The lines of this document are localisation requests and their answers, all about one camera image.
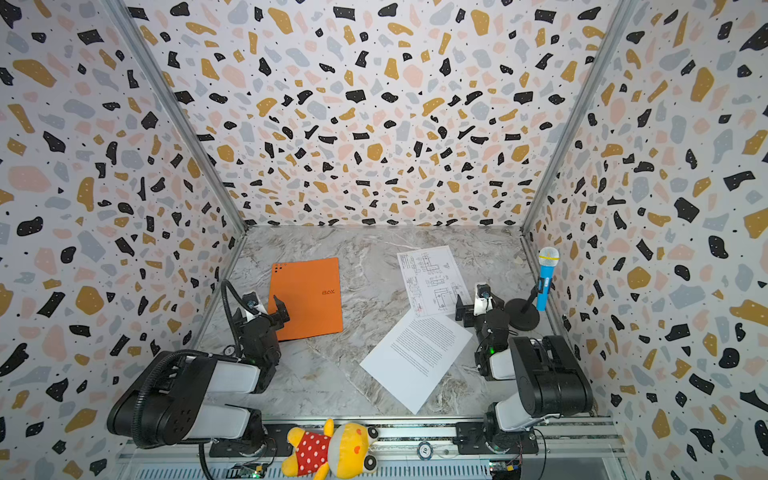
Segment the orange folder black inside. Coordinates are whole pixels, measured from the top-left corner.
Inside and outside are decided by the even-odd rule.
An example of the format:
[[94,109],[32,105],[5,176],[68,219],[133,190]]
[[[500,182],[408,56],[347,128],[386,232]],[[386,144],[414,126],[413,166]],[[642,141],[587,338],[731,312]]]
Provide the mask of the orange folder black inside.
[[274,296],[285,304],[290,320],[277,332],[279,341],[299,340],[343,330],[337,258],[276,263],[271,269],[268,310]]

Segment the paper with printed text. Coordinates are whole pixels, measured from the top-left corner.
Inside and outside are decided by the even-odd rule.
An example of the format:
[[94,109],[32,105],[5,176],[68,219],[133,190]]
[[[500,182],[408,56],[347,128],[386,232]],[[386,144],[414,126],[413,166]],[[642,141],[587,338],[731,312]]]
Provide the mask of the paper with printed text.
[[416,414],[472,335],[444,315],[408,311],[361,362],[361,367]]

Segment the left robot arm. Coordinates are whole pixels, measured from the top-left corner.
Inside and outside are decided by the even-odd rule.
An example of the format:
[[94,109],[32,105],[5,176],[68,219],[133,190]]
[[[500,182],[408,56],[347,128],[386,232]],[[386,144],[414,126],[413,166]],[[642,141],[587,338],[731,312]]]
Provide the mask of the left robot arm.
[[245,453],[266,444],[261,412],[214,405],[212,394],[260,394],[281,359],[277,332],[290,321],[278,297],[269,313],[257,297],[236,297],[240,308],[225,311],[235,340],[229,355],[184,349],[161,351],[116,401],[106,427],[142,449],[177,444],[232,442]]

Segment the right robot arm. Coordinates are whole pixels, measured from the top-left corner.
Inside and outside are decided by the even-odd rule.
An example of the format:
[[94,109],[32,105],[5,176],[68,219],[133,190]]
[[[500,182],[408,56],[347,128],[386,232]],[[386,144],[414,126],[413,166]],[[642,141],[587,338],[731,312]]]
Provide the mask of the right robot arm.
[[504,301],[479,284],[471,304],[456,299],[455,320],[474,330],[478,374],[489,382],[508,381],[516,390],[491,403],[479,422],[456,425],[461,455],[535,452],[534,428],[546,420],[592,409],[589,381],[561,335],[527,337],[545,312],[548,287],[532,288],[528,298]]

